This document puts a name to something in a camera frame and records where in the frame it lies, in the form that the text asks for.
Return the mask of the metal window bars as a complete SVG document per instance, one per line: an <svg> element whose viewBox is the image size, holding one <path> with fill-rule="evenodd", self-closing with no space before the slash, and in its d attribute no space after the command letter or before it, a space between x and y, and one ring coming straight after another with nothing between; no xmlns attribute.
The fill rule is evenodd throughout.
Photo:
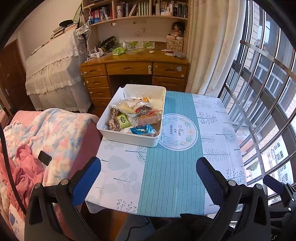
<svg viewBox="0 0 296 241"><path fill-rule="evenodd" d="M269 175L295 185L295 48L275 20L247 1L238 52L220 99L234 128L248 186Z"/></svg>

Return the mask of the white orange oats bar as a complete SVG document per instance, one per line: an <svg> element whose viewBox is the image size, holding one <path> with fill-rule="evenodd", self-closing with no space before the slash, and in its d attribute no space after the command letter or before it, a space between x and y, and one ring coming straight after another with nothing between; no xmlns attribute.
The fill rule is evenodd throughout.
<svg viewBox="0 0 296 241"><path fill-rule="evenodd" d="M140 100L141 100L141 101L145 101L145 102L149 102L149 99L148 99L148 98L146 98L146 97L144 97L144 98L141 98Z"/></svg>

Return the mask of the bread pack clear wrapper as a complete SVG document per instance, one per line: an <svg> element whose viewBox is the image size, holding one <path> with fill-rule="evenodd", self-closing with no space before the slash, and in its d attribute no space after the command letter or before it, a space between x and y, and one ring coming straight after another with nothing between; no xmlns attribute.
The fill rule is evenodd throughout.
<svg viewBox="0 0 296 241"><path fill-rule="evenodd" d="M112 103L110 106L112 108L118 109L121 113L130 115L131 117L137 116L135 110L143 105L152 107L150 102L141 101L138 98L129 98L119 100L115 103Z"/></svg>

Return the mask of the cream curtain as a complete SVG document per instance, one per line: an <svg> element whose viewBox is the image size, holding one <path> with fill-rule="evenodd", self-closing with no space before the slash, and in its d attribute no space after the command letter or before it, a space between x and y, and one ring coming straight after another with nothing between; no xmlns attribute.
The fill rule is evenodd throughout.
<svg viewBox="0 0 296 241"><path fill-rule="evenodd" d="M186 92L217 97L242 37L246 1L190 1Z"/></svg>

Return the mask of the lace covered cabinet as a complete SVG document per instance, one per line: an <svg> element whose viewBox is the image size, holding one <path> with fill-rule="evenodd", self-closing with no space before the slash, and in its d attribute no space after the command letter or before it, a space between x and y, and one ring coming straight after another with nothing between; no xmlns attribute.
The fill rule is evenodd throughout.
<svg viewBox="0 0 296 241"><path fill-rule="evenodd" d="M26 92L36 111L60 108L86 113L91 100L80 72L87 59L75 30L50 40L26 60Z"/></svg>

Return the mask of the clear bag orange cookies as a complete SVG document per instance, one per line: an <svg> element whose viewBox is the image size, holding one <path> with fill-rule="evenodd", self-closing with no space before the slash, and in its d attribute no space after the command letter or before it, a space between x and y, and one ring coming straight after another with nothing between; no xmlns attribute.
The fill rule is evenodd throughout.
<svg viewBox="0 0 296 241"><path fill-rule="evenodd" d="M148 115L142 115L137 118L138 126L153 125L161 120L162 115L159 113L152 113Z"/></svg>

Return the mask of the doll on desk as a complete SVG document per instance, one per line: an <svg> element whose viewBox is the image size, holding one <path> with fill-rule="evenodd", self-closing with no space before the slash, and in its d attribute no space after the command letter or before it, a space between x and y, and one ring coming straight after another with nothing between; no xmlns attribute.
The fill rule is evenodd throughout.
<svg viewBox="0 0 296 241"><path fill-rule="evenodd" d="M166 36L170 40L183 40L185 34L185 23L182 21L174 22L171 26L171 32Z"/></svg>

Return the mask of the black phone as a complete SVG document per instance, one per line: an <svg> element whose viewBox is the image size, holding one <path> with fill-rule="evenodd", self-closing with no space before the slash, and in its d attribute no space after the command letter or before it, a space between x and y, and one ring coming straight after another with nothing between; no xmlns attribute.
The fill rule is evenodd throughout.
<svg viewBox="0 0 296 241"><path fill-rule="evenodd" d="M46 166L49 166L50 162L52 161L52 157L44 151L40 151L38 155L38 160Z"/></svg>

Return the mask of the pink towel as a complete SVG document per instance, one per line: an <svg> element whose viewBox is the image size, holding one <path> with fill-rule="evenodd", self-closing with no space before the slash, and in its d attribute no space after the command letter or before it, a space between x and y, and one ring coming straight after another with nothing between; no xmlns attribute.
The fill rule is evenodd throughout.
<svg viewBox="0 0 296 241"><path fill-rule="evenodd" d="M44 167L38 159L34 158L31 148L26 144L16 149L15 161L9 159L9 164L20 200L27 208L34 185L43 181ZM10 203L19 213L22 213L9 183L3 153L1 153L1 181L7 187L6 194Z"/></svg>

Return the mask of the red dates zip bag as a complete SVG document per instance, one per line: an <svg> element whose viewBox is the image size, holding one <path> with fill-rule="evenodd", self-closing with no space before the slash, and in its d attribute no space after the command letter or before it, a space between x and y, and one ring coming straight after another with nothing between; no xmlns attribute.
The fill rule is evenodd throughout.
<svg viewBox="0 0 296 241"><path fill-rule="evenodd" d="M143 105L135 110L135 113L137 115L151 115L153 113L158 113L158 112L161 112L161 110L153 109L153 108L151 108L149 106L145 106L145 105Z"/></svg>

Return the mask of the black floral bag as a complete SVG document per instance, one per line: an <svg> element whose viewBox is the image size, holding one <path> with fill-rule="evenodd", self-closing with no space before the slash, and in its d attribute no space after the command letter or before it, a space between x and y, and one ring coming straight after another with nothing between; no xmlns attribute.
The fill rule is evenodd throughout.
<svg viewBox="0 0 296 241"><path fill-rule="evenodd" d="M111 36L100 43L99 49L102 50L104 54L112 52L115 48L119 46L117 38L115 36Z"/></svg>

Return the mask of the brown wooden door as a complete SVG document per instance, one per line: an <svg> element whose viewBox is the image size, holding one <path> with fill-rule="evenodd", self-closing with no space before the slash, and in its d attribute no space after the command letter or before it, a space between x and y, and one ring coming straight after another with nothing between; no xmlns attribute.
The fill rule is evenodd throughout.
<svg viewBox="0 0 296 241"><path fill-rule="evenodd" d="M12 41L1 50L1 89L10 105L11 112L35 108L27 96L26 71L20 57L18 42Z"/></svg>

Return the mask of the green pineapple cake pack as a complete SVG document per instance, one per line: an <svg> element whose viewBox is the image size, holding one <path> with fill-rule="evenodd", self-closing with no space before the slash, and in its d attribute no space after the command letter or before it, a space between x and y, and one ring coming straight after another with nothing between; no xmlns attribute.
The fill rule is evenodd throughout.
<svg viewBox="0 0 296 241"><path fill-rule="evenodd" d="M115 119L118 122L119 130L122 130L124 128L129 128L132 126L132 124L128 120L128 117L124 113L116 116Z"/></svg>

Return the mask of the peanut brittle clear pack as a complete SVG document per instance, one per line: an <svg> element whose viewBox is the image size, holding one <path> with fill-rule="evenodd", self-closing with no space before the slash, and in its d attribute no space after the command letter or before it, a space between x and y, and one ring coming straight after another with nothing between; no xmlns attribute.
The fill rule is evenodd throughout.
<svg viewBox="0 0 296 241"><path fill-rule="evenodd" d="M116 116L119 116L120 114L121 114L121 112L118 109L116 109L116 108L111 108L110 109L110 116L112 118L114 118Z"/></svg>

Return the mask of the blue foil candy pack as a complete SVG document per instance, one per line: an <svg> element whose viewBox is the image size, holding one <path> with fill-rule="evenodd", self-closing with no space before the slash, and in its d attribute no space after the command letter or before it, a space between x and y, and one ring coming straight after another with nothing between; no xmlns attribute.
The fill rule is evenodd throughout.
<svg viewBox="0 0 296 241"><path fill-rule="evenodd" d="M158 134L158 132L149 124L130 128L130 131L135 135L149 136L149 137L154 137Z"/></svg>

